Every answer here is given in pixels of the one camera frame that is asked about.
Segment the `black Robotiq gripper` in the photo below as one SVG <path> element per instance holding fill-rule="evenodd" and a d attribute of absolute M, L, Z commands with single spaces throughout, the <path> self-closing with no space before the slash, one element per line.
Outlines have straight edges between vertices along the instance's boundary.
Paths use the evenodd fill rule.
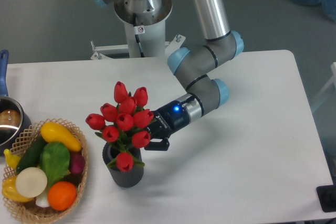
<path fill-rule="evenodd" d="M 191 118 L 183 103 L 174 100 L 153 112 L 154 122 L 147 126 L 151 139 L 162 139 L 160 142 L 150 141 L 144 147 L 146 151 L 167 151 L 170 147 L 169 137 L 180 129 L 186 127 Z"/>

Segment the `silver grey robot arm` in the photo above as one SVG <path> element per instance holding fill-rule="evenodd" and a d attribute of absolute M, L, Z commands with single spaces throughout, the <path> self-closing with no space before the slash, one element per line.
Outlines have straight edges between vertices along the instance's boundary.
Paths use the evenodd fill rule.
<path fill-rule="evenodd" d="M 227 102 L 229 90 L 208 73 L 239 55 L 244 42 L 230 29 L 222 0 L 194 0 L 206 44 L 197 51 L 173 49 L 165 43 L 165 21 L 172 0 L 94 0 L 114 5 L 124 23 L 131 58 L 167 56 L 167 65 L 186 94 L 154 112 L 149 151 L 166 151 L 169 137 Z"/>

